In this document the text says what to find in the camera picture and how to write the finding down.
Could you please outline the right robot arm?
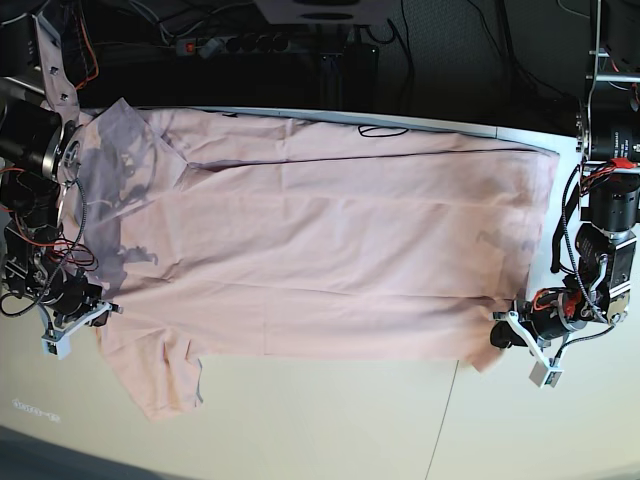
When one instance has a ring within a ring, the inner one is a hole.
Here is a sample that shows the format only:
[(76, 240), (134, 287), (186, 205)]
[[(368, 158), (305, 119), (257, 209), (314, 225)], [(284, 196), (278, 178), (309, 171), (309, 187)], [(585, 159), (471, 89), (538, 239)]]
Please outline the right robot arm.
[(99, 328), (120, 306), (104, 301), (87, 275), (99, 262), (64, 233), (67, 194), (86, 196), (79, 180), (82, 125), (77, 86), (63, 63), (66, 29), (92, 46), (77, 1), (6, 1), (1, 5), (1, 247), (6, 296), (40, 312), (45, 352), (64, 357), (83, 326)]

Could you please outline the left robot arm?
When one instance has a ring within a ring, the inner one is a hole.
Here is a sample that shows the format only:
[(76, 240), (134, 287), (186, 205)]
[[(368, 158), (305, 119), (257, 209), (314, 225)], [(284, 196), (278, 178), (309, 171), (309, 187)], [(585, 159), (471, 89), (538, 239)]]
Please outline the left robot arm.
[(639, 4), (593, 1), (585, 93), (577, 113), (580, 162), (565, 184), (550, 270), (563, 283), (493, 315), (491, 344), (526, 347), (555, 368), (544, 348), (579, 342), (589, 323), (611, 332), (627, 314), (639, 223)]

